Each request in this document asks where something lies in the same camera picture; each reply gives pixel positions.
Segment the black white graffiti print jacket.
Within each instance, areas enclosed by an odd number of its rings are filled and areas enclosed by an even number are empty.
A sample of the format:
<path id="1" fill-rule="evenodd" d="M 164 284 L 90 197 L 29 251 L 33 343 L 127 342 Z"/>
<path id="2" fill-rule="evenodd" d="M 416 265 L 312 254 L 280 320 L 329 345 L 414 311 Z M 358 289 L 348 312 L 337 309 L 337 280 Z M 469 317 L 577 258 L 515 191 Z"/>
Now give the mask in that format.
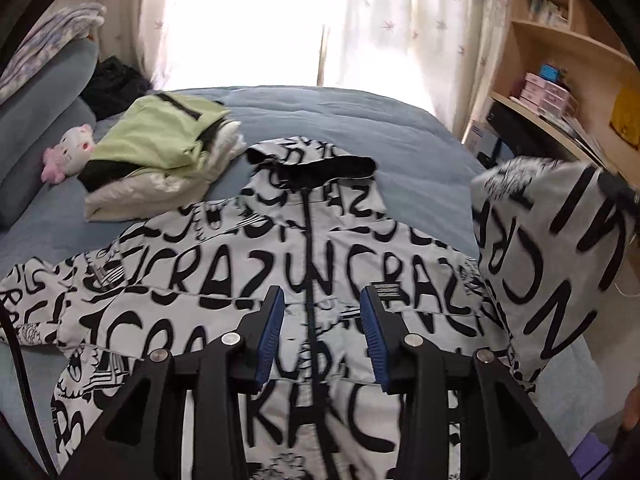
<path id="1" fill-rule="evenodd" d="M 241 401 L 255 478 L 388 479 L 401 400 L 374 381 L 360 292 L 438 348 L 496 352 L 527 390 L 603 307 L 631 216 L 583 162 L 519 157 L 471 184 L 470 257 L 385 210 L 375 162 L 306 138 L 247 151 L 238 196 L 130 226 L 58 264 L 30 259 L 1 283 L 3 336 L 53 344 L 56 452 L 67 464 L 152 350 L 203 349 L 284 293 L 268 382 Z"/>

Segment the black clothing pile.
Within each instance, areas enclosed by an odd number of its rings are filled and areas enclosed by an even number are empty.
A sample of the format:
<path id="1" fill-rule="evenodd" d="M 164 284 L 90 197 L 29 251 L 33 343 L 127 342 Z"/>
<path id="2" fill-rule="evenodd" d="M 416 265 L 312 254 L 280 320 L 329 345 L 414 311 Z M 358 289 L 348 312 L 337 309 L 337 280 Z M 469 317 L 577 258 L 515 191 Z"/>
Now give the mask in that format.
<path id="1" fill-rule="evenodd" d="M 96 64 L 91 79 L 80 97 L 92 110 L 96 120 L 120 114 L 136 100 L 146 95 L 151 83 L 133 67 L 116 56 Z"/>

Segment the folded cream puffer jacket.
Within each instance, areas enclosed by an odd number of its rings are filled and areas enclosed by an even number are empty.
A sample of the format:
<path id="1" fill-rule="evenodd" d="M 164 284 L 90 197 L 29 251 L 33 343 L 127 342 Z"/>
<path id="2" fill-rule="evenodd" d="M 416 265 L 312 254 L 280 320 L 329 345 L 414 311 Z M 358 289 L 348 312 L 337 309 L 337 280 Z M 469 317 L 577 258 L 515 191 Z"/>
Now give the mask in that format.
<path id="1" fill-rule="evenodd" d="M 85 220 L 149 219 L 200 202 L 209 187 L 245 151 L 240 125 L 236 120 L 225 120 L 213 143 L 201 154 L 201 166 L 195 170 L 186 174 L 143 171 L 89 193 L 85 199 Z"/>

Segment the Hello Kitty plush toy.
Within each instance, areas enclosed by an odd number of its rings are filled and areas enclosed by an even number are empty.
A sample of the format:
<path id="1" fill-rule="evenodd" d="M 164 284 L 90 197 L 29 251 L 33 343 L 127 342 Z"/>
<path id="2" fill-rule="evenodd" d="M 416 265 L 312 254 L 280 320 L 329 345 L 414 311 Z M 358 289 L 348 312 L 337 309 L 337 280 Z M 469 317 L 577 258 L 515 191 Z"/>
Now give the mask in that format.
<path id="1" fill-rule="evenodd" d="M 93 128 L 89 124 L 68 129 L 58 144 L 43 152 L 41 181 L 60 184 L 66 178 L 79 174 L 95 147 Z"/>

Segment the folded light green garment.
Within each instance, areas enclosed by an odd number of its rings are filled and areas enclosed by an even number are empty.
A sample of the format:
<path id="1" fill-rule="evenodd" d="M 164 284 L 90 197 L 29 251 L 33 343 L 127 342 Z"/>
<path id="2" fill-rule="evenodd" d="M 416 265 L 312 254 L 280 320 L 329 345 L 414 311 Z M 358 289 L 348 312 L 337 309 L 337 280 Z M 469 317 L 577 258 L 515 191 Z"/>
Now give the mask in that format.
<path id="1" fill-rule="evenodd" d="M 134 101 L 92 151 L 78 180 L 88 192 L 132 174 L 190 176 L 205 166 L 230 110 L 199 96 L 160 92 Z"/>

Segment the folded blue quilt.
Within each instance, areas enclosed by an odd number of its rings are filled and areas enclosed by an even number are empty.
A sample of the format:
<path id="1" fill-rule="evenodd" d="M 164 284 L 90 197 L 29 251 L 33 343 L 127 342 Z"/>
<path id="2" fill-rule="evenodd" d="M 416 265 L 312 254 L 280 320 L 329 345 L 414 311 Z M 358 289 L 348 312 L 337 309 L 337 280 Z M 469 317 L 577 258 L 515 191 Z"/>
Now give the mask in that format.
<path id="1" fill-rule="evenodd" d="M 69 128 L 96 124 L 80 94 L 97 60 L 93 41 L 72 41 L 1 104 L 2 229 L 9 229 L 40 191 L 44 150 Z"/>

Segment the pink storage boxes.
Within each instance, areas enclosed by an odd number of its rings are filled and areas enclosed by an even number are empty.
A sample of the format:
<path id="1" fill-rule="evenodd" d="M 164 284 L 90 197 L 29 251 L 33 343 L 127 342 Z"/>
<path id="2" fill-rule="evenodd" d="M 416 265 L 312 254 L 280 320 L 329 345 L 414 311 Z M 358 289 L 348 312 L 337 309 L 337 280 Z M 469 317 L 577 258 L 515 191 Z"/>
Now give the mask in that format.
<path id="1" fill-rule="evenodd" d="M 575 116 L 578 103 L 569 91 L 541 76 L 526 73 L 518 97 L 533 110 L 546 110 L 556 117 Z"/>

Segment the wooden bookshelf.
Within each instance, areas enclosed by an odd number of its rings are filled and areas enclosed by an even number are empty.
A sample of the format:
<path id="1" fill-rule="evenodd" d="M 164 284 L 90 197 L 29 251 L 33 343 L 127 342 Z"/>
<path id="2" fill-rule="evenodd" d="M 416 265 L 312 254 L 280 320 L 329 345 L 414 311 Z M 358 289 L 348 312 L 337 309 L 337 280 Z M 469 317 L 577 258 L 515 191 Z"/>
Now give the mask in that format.
<path id="1" fill-rule="evenodd" d="M 558 84 L 575 116 L 518 97 L 526 73 Z M 595 162 L 639 183 L 639 69 L 590 0 L 511 0 L 485 120 L 514 155 Z"/>

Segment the floral sheer curtain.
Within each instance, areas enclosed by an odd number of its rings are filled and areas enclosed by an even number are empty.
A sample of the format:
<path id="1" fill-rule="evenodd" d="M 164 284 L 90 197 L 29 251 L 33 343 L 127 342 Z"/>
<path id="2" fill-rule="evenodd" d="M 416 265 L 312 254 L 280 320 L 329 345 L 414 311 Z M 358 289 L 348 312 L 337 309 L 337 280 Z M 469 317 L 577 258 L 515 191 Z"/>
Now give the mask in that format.
<path id="1" fill-rule="evenodd" d="M 142 0 L 160 89 L 308 86 L 389 96 L 455 136 L 482 107 L 510 0 Z"/>

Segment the folded purple floral blanket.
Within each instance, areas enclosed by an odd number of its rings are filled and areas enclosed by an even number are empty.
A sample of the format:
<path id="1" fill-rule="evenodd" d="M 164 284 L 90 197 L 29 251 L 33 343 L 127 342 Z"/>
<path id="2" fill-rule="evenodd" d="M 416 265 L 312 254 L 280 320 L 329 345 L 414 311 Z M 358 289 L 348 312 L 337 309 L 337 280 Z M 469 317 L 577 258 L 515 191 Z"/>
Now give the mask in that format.
<path id="1" fill-rule="evenodd" d="M 106 7 L 98 2 L 64 6 L 42 18 L 14 53 L 1 76 L 1 102 L 27 84 L 66 44 L 88 38 L 103 25 Z"/>

